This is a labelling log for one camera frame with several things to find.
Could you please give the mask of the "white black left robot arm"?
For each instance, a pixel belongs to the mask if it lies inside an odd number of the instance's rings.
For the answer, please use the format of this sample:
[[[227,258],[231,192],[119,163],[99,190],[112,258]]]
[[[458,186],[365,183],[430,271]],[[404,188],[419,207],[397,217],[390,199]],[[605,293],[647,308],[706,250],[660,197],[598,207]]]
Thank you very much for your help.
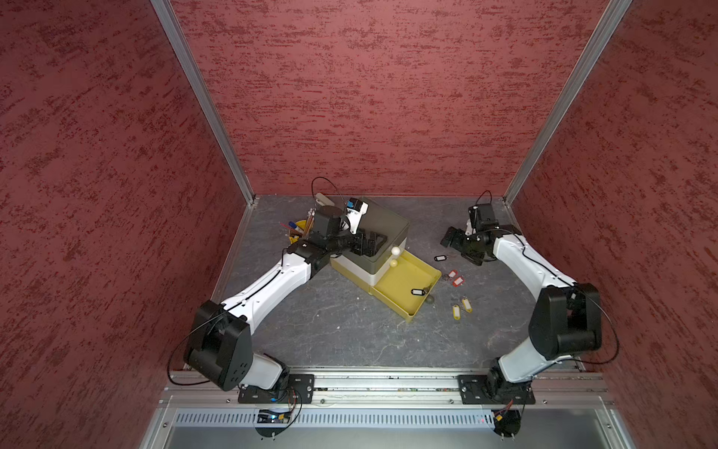
[[[220,303],[211,300],[196,312],[183,361],[223,391],[240,385],[284,390],[288,370],[269,355],[252,349],[252,335],[287,296],[327,266],[334,257],[400,256],[402,248],[387,236],[361,226],[368,203],[350,199],[343,209],[314,211],[305,235],[284,249],[279,262],[257,281]]]

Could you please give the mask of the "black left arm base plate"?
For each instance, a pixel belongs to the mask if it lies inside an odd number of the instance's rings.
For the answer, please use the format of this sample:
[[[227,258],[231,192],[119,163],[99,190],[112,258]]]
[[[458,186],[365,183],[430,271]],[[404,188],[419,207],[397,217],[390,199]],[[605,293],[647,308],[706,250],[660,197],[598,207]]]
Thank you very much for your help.
[[[313,374],[288,373],[280,376],[270,389],[242,385],[237,402],[240,404],[297,405],[311,404],[315,387]]]

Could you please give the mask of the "olive three-drawer desk organizer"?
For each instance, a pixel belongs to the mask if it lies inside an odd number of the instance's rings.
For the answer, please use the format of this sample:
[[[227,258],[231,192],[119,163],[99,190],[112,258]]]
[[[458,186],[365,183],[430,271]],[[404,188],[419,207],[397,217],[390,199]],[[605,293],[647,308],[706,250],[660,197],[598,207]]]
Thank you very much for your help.
[[[370,198],[349,198],[346,206],[355,243],[330,265],[361,289],[372,288],[406,247],[409,220]]]

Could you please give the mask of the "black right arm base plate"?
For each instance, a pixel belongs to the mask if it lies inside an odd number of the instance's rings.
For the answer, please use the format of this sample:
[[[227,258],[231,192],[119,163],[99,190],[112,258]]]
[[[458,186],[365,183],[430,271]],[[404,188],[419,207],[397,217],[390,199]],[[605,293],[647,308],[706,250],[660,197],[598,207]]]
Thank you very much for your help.
[[[531,382],[511,383],[499,374],[459,375],[458,391],[464,405],[534,405]]]

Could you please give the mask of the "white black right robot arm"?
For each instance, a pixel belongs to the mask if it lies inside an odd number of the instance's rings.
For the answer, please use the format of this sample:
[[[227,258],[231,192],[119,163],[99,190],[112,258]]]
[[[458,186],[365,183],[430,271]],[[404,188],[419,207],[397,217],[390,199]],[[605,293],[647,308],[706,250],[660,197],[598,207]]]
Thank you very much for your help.
[[[441,246],[477,266],[503,263],[536,301],[528,337],[497,359],[494,378],[503,384],[525,384],[557,363],[600,349],[603,312],[598,290],[551,265],[518,228],[499,224],[488,208],[487,204],[470,207],[465,228],[448,227]]]

